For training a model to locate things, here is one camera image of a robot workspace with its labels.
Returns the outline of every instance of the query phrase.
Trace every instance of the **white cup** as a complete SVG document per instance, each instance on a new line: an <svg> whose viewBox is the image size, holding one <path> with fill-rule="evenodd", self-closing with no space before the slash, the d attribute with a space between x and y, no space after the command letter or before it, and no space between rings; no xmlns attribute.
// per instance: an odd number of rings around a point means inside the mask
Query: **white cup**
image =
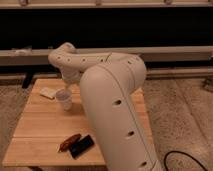
<svg viewBox="0 0 213 171"><path fill-rule="evenodd" d="M72 96L69 90L61 89L57 91L55 98L59 101L64 110L69 110L72 107Z"/></svg>

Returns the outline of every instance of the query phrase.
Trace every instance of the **floor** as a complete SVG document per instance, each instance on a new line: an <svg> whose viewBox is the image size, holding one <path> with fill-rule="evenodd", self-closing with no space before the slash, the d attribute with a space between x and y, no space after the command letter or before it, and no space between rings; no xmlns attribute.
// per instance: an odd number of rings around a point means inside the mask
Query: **floor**
<svg viewBox="0 0 213 171"><path fill-rule="evenodd" d="M213 170L213 93L202 88L204 78L146 80L145 103L150 115L157 155L163 166L168 151L191 154L208 170ZM0 163L27 101L32 85L22 89L23 76L0 77ZM170 171L202 171L198 164L181 154L167 160ZM97 168L44 168L47 171L104 171ZM4 168L0 171L29 171Z"/></svg>

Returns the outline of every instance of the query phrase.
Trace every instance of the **wooden tabletop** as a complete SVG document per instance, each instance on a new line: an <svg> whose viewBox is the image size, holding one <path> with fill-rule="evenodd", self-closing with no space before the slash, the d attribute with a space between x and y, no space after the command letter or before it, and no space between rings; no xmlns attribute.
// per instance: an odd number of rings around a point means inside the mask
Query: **wooden tabletop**
<svg viewBox="0 0 213 171"><path fill-rule="evenodd" d="M71 87L72 108L64 111L54 99L39 95L43 87L64 88L61 79L38 79L18 122L10 145L5 154L4 166L91 166L105 165L93 131L81 105L79 88ZM143 127L152 143L152 133L146 112L143 94L137 90L132 99L140 115ZM73 134L90 134L96 145L73 159L69 152L58 153L59 145Z"/></svg>

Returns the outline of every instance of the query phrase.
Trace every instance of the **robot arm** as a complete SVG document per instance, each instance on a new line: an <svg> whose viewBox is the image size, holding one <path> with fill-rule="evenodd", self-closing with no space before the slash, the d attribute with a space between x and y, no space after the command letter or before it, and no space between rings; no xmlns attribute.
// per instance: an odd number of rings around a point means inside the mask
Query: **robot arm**
<svg viewBox="0 0 213 171"><path fill-rule="evenodd" d="M73 54L64 50L67 45L54 50L49 61L66 83L80 82L82 104L108 169L160 171L130 97L145 80L143 61L121 53Z"/></svg>

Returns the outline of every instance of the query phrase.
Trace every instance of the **black cable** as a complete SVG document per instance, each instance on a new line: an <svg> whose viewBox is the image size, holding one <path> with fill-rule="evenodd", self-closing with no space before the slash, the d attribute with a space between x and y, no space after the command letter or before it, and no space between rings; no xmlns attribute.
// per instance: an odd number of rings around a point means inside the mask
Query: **black cable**
<svg viewBox="0 0 213 171"><path fill-rule="evenodd" d="M167 163L166 163L166 160L167 160L167 157L168 157L170 154L172 154L172 153L183 154L183 155L185 155L185 156L191 158L193 161L195 161L204 171L208 171L202 163L200 163L196 158L194 158L194 157L191 156L190 154L187 154L187 153L182 152L182 151L175 151L175 150L169 151L169 152L166 153L166 155L164 156L163 162L164 162L164 167L165 167L166 171L169 171L168 166L167 166Z"/></svg>

